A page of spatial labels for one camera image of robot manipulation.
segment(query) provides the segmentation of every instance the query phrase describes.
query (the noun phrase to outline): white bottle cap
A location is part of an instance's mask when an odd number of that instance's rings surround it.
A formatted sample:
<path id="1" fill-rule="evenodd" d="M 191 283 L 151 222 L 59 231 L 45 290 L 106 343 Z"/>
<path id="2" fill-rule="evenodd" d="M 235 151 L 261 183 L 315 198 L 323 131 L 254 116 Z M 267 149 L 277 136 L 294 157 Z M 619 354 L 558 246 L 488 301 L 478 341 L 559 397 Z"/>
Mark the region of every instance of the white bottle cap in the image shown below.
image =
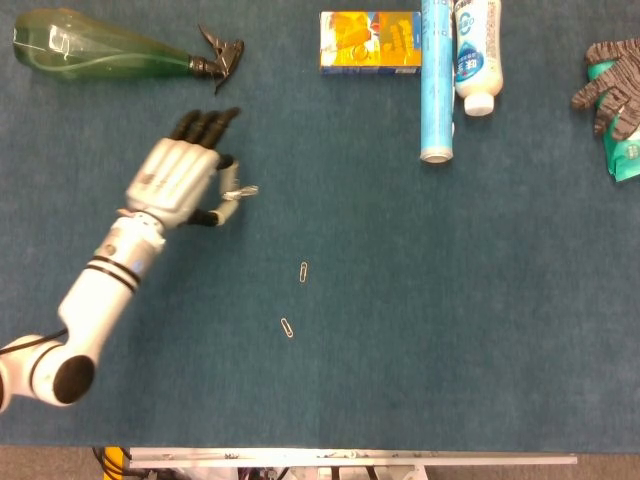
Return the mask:
<path id="1" fill-rule="evenodd" d="M 482 117 L 493 112 L 493 95 L 472 93 L 464 99 L 464 111 L 471 117 Z"/>

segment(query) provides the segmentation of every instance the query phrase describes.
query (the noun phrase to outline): floor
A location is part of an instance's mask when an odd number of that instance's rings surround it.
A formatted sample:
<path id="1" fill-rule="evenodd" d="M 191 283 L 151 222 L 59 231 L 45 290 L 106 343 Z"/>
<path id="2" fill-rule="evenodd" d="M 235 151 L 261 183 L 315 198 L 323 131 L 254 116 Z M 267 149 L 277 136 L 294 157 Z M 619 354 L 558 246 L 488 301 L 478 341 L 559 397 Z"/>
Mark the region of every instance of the floor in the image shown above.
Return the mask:
<path id="1" fill-rule="evenodd" d="M 640 480 L 640 455 L 583 455 L 578 465 L 428 468 L 429 480 Z M 88 448 L 0 447 L 2 480 L 99 480 Z"/>

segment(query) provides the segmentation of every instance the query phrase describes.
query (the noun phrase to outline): metal bar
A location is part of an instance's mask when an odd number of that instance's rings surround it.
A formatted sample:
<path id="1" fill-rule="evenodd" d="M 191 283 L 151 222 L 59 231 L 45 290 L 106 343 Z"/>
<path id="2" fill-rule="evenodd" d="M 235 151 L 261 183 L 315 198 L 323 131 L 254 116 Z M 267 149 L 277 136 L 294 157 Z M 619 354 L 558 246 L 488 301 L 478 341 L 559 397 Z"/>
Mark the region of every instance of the metal bar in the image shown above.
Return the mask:
<path id="1" fill-rule="evenodd" d="M 132 468 L 575 465 L 573 454 L 385 450 L 132 448 Z"/>

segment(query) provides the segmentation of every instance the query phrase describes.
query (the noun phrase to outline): cardboard box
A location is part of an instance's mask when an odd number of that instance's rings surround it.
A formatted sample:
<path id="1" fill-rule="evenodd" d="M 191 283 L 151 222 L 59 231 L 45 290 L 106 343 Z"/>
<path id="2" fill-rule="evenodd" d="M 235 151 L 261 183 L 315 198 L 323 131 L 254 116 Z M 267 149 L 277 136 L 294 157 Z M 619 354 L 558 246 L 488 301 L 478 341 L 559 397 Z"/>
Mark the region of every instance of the cardboard box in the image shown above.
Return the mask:
<path id="1" fill-rule="evenodd" d="M 322 12 L 320 71 L 418 73 L 420 12 Z"/>

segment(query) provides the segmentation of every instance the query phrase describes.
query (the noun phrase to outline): white robotic arm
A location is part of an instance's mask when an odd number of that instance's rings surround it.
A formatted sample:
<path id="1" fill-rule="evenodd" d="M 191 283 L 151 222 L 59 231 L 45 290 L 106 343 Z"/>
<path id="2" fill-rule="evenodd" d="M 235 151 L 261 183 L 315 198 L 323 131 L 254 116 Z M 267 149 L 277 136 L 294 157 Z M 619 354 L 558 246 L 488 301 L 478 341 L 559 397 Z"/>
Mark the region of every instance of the white robotic arm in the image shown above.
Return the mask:
<path id="1" fill-rule="evenodd" d="M 51 337 L 22 337 L 0 350 L 0 412 L 12 395 L 71 405 L 91 387 L 102 346 L 164 246 L 163 233 L 183 224 L 218 226 L 257 187 L 238 188 L 237 162 L 213 148 L 239 113 L 183 117 L 169 138 L 151 150 L 127 190 L 128 209 L 112 225 L 58 314 L 66 325 L 65 344 Z M 216 172 L 222 203 L 196 209 Z"/>

